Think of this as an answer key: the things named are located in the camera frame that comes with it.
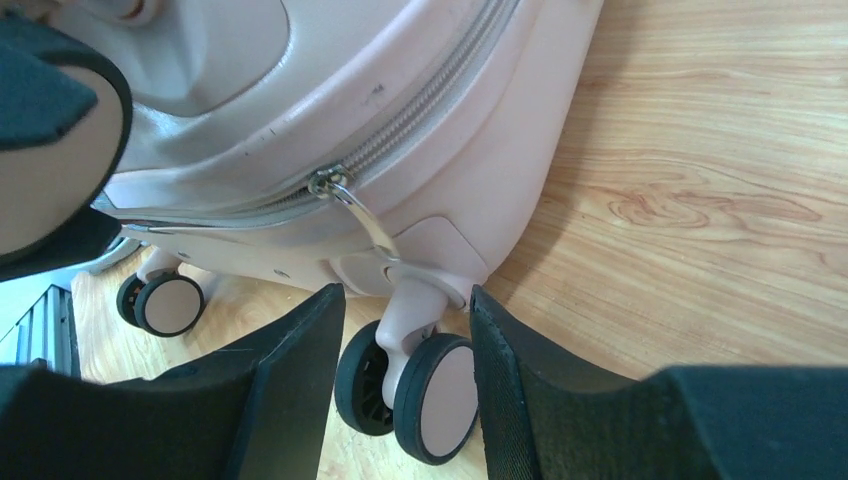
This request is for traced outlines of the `pink hard-shell suitcase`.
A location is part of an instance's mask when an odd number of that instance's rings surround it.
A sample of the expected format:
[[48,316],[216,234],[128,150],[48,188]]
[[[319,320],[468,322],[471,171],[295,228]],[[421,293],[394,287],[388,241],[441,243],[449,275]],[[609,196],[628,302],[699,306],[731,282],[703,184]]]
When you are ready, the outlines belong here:
[[599,1],[5,1],[1,271],[153,250],[116,296],[150,335],[207,305],[184,264],[384,297],[337,410],[429,465],[479,415],[468,309],[527,227]]

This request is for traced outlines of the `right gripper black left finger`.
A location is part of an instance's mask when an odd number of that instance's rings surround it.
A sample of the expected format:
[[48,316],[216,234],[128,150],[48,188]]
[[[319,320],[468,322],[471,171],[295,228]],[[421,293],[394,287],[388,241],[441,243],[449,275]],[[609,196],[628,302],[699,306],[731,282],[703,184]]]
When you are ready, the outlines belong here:
[[1,370],[5,479],[313,479],[345,316],[330,284],[156,378]]

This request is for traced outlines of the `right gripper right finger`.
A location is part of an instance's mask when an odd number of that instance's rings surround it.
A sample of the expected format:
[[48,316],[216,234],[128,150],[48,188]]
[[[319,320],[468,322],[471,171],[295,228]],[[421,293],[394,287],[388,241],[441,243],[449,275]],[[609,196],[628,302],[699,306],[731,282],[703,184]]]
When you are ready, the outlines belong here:
[[634,380],[470,304],[491,479],[843,479],[843,367],[677,365]]

